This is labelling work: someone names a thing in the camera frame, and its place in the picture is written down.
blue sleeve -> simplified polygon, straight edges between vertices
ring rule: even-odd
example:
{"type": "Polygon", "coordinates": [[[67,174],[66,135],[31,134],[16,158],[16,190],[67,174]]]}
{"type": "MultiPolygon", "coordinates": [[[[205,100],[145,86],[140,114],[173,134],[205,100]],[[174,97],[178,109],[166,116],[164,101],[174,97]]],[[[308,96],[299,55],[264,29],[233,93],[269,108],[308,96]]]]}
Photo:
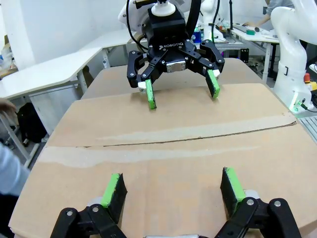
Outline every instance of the blue sleeve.
{"type": "Polygon", "coordinates": [[[19,158],[0,143],[0,193],[19,196],[28,175],[19,158]]]}
{"type": "Polygon", "coordinates": [[[282,0],[271,0],[267,6],[266,13],[271,16],[274,8],[282,6],[282,0]]]}

person's hand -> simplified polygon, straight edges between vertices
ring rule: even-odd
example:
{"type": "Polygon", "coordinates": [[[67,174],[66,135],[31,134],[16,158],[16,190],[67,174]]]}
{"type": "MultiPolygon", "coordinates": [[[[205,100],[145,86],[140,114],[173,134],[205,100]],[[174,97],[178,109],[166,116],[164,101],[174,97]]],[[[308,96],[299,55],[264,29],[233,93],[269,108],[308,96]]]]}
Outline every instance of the person's hand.
{"type": "Polygon", "coordinates": [[[243,26],[256,27],[257,25],[254,22],[248,21],[248,22],[244,23],[243,26]]]}
{"type": "Polygon", "coordinates": [[[0,113],[15,114],[16,107],[8,99],[0,98],[0,113]]]}

black bag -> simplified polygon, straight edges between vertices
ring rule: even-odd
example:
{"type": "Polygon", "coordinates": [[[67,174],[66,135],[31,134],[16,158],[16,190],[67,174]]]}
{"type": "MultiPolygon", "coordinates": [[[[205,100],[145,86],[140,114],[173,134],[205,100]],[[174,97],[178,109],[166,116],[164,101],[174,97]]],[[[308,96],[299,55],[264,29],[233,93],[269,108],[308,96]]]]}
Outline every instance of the black bag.
{"type": "Polygon", "coordinates": [[[34,143],[40,143],[47,134],[32,103],[22,106],[17,113],[22,134],[22,141],[29,139],[34,143]]]}

screw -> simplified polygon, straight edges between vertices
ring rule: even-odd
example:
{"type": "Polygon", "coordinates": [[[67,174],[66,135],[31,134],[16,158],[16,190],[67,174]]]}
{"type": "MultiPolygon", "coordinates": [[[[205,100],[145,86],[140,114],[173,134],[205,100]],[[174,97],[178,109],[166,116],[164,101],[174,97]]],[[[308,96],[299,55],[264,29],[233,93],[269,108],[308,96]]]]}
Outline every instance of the screw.
{"type": "Polygon", "coordinates": [[[252,199],[249,199],[249,200],[247,201],[247,204],[248,204],[249,206],[252,206],[252,205],[254,204],[254,201],[253,201],[252,199]]]}
{"type": "Polygon", "coordinates": [[[280,207],[281,206],[281,202],[280,201],[275,201],[274,202],[274,206],[275,207],[280,207]]]}

green gripper pad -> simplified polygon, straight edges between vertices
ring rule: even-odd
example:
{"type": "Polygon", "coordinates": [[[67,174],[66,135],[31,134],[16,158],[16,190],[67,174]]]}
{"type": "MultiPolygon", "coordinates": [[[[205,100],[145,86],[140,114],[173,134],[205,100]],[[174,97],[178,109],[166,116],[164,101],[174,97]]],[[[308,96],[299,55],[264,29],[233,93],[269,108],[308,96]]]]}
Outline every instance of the green gripper pad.
{"type": "Polygon", "coordinates": [[[157,108],[157,105],[155,103],[154,93],[153,93],[153,86],[150,79],[145,80],[145,84],[147,87],[147,95],[148,95],[148,101],[149,101],[149,108],[155,109],[157,108]]]}
{"type": "Polygon", "coordinates": [[[107,209],[113,221],[118,224],[127,189],[123,174],[112,174],[110,182],[104,192],[101,205],[107,209]]]}
{"type": "Polygon", "coordinates": [[[233,168],[223,168],[220,189],[224,205],[231,217],[239,203],[246,197],[233,168]]]}
{"type": "Polygon", "coordinates": [[[217,98],[220,92],[218,81],[211,69],[207,70],[206,82],[209,87],[212,98],[217,98]]]}

